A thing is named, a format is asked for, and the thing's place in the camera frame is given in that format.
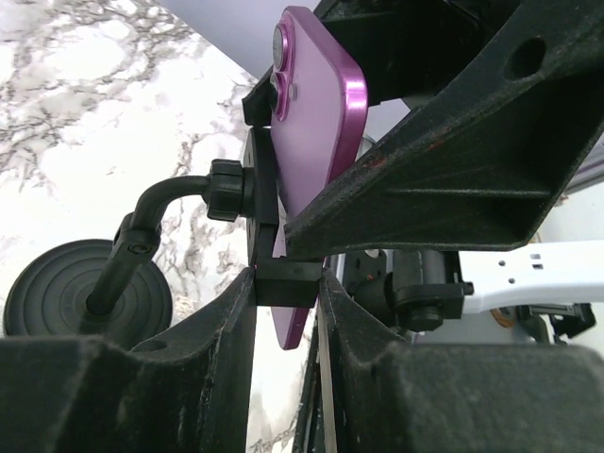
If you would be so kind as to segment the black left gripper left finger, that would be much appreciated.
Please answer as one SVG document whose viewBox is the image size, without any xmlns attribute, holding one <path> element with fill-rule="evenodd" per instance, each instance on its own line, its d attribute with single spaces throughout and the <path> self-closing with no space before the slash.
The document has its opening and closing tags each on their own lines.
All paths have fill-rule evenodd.
<svg viewBox="0 0 604 453">
<path fill-rule="evenodd" d="M 94 336 L 1 343 L 5 452 L 242 452 L 256 312 L 242 271 L 126 351 Z"/>
</svg>

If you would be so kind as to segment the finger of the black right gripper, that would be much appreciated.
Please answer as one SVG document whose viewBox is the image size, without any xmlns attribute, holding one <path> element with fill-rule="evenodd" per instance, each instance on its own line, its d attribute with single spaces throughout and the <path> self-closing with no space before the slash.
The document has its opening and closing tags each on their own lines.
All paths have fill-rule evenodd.
<svg viewBox="0 0 604 453">
<path fill-rule="evenodd" d="M 602 132 L 602 3 L 523 1 L 286 226 L 288 254 L 522 246 Z"/>
</svg>

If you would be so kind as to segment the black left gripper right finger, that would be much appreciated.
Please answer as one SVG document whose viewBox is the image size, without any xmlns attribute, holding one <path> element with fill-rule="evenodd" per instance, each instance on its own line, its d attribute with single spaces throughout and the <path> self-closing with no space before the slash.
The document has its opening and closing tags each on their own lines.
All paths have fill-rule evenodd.
<svg viewBox="0 0 604 453">
<path fill-rule="evenodd" d="M 323 273 L 294 451 L 602 448 L 597 353 L 538 344 L 409 344 Z"/>
</svg>

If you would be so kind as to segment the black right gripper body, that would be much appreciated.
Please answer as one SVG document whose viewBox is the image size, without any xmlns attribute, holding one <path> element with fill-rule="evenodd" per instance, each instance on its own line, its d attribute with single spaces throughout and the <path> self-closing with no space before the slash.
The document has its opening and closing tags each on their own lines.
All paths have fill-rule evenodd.
<svg viewBox="0 0 604 453">
<path fill-rule="evenodd" d="M 361 67 L 369 105 L 422 104 L 478 55 L 518 1 L 321 1 L 314 9 Z"/>
</svg>

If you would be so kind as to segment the black phone red case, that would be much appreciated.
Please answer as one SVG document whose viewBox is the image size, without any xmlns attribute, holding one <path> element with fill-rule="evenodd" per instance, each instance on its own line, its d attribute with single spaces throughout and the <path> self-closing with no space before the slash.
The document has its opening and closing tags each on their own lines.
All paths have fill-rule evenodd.
<svg viewBox="0 0 604 453">
<path fill-rule="evenodd" d="M 355 161 L 368 111 L 361 67 L 306 7 L 284 9 L 273 35 L 270 135 L 287 219 Z"/>
</svg>

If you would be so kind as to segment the black phone stand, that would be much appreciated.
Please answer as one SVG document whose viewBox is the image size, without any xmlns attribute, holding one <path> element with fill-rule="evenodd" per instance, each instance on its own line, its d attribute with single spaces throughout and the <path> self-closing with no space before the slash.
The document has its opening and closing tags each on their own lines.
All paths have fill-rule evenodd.
<svg viewBox="0 0 604 453">
<path fill-rule="evenodd" d="M 1 158 L 1 289 L 41 253 L 111 236 L 139 194 L 173 176 L 203 175 L 216 158 L 243 154 L 247 74 L 137 83 L 103 102 L 24 160 Z M 210 302 L 246 260 L 245 222 L 214 222 L 197 197 L 174 202 L 155 257 L 180 322 Z"/>
</svg>

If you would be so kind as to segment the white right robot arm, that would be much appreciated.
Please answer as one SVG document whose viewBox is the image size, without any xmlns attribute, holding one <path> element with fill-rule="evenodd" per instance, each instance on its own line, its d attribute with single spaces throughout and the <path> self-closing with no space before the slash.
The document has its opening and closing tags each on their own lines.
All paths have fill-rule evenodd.
<svg viewBox="0 0 604 453">
<path fill-rule="evenodd" d="M 586 301 L 603 286 L 530 239 L 603 132 L 599 1 L 355 1 L 327 29 L 372 104 L 409 107 L 286 227 L 297 259 L 387 248 L 408 327 Z"/>
</svg>

